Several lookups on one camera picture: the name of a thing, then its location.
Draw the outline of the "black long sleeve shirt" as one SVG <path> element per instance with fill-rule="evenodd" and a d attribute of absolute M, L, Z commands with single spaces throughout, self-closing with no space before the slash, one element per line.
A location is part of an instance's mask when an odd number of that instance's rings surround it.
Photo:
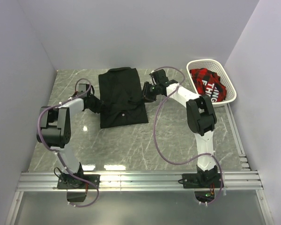
<path fill-rule="evenodd" d="M 148 123 L 138 71 L 121 67 L 98 76 L 100 100 L 100 128 L 122 127 Z"/>

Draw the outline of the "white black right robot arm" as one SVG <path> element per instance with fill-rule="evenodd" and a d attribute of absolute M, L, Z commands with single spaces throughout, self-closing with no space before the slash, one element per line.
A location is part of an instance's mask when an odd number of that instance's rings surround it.
<path fill-rule="evenodd" d="M 143 86 L 145 102 L 154 102 L 158 95 L 171 98 L 186 108 L 187 124 L 195 135 L 197 145 L 197 173 L 191 185 L 206 188 L 219 179 L 218 166 L 214 159 L 213 134 L 217 118 L 210 97 L 196 94 L 178 82 L 171 80 L 159 84 L 145 82 Z"/>

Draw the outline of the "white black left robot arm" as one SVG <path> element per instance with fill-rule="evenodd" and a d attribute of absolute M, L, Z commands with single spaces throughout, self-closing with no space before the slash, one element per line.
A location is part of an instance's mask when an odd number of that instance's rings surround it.
<path fill-rule="evenodd" d="M 41 108 L 37 120 L 37 140 L 53 152 L 61 164 L 61 179 L 73 188 L 81 188 L 85 179 L 81 163 L 69 145 L 71 139 L 71 117 L 84 110 L 100 113 L 104 102 L 93 94 L 70 97 L 55 106 Z"/>

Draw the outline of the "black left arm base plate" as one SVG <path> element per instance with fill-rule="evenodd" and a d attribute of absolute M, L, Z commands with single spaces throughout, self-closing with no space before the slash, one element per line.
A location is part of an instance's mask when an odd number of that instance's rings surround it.
<path fill-rule="evenodd" d="M 83 178 L 93 183 L 95 187 L 89 183 L 75 179 L 69 174 L 65 174 L 59 176 L 57 190 L 66 190 L 67 200 L 70 203 L 82 203 L 85 201 L 89 190 L 95 190 L 99 187 L 100 175 L 85 175 Z"/>

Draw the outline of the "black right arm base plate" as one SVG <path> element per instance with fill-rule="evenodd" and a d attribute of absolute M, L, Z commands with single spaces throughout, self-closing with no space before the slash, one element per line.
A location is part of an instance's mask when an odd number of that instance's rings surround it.
<path fill-rule="evenodd" d="M 219 173 L 206 175 L 204 173 L 183 173 L 178 183 L 184 189 L 194 189 L 195 198 L 199 203 L 210 204 L 216 199 L 215 189 L 224 187 L 223 179 Z"/>

